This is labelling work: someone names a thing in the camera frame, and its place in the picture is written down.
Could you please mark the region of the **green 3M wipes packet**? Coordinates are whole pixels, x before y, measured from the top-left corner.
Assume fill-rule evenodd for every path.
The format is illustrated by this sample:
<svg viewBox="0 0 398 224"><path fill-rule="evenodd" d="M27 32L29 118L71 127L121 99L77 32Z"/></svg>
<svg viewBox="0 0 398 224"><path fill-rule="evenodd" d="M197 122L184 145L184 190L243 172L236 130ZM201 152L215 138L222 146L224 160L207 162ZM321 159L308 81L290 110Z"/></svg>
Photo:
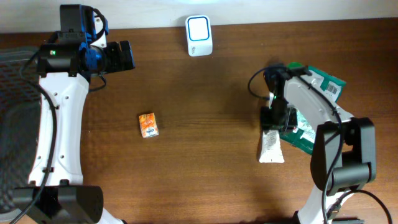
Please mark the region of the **green 3M wipes packet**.
<svg viewBox="0 0 398 224"><path fill-rule="evenodd" d="M297 110L298 125L282 139L311 155L317 127L337 122L333 110L337 110L342 122L353 117L336 103L346 83L313 66L289 70L295 74L285 81L284 96L288 105Z"/></svg>

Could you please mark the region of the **white tube with tan cap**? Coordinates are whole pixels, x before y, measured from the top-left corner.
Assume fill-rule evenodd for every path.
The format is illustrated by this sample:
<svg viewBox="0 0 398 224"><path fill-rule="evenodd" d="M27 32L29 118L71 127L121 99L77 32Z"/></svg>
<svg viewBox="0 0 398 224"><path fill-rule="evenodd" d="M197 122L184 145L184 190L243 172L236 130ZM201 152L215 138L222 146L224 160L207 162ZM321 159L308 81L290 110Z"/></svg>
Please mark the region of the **white tube with tan cap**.
<svg viewBox="0 0 398 224"><path fill-rule="evenodd" d="M260 163L284 163L284 157L280 145L278 130L267 130L262 132Z"/></svg>

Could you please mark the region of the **green lid jar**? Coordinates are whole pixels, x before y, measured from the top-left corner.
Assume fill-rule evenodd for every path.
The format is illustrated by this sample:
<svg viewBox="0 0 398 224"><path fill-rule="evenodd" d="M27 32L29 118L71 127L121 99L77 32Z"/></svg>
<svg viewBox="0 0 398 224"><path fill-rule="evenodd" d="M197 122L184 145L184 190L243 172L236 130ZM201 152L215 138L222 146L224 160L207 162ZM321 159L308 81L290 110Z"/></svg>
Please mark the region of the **green lid jar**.
<svg viewBox="0 0 398 224"><path fill-rule="evenodd" d="M305 67L305 65L303 65L302 63L299 63L299 62L291 62L291 63L289 63L289 64L287 65L287 67L288 67L289 69L296 69L296 68Z"/></svg>

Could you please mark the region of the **small orange box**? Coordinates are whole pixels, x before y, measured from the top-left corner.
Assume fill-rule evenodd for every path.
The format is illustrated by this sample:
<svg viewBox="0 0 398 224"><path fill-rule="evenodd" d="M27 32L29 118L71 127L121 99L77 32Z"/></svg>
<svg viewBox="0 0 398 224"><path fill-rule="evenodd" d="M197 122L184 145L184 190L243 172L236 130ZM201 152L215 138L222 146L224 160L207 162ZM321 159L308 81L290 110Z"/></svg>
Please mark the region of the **small orange box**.
<svg viewBox="0 0 398 224"><path fill-rule="evenodd" d="M159 135L154 113L139 115L139 124L143 138L151 138Z"/></svg>

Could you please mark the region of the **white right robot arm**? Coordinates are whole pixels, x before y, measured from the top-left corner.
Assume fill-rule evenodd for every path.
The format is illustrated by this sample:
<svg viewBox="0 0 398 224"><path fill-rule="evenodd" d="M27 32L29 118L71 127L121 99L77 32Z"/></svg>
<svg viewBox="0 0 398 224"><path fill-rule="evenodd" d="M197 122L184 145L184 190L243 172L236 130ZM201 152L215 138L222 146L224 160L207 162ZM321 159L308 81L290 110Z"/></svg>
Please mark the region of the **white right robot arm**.
<svg viewBox="0 0 398 224"><path fill-rule="evenodd" d="M262 72L270 91L270 105L261 109L262 129L292 131L299 111L315 131L310 161L314 188L289 222L331 223L344 199L376 178L374 124L338 106L305 66L280 63Z"/></svg>

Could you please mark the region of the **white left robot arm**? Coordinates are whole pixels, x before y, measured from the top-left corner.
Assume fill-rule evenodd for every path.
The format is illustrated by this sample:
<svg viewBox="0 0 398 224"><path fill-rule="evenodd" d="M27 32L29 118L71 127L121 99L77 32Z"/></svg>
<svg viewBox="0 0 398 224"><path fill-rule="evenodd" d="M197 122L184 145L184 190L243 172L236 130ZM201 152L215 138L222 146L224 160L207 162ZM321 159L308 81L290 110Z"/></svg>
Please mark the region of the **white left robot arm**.
<svg viewBox="0 0 398 224"><path fill-rule="evenodd" d="M14 191L19 216L37 223L119 223L104 207L103 191L84 185L80 162L83 107L93 77L135 67L128 41L108 42L108 22L82 4L60 6L60 30L30 61L41 96L35 161L26 187Z"/></svg>

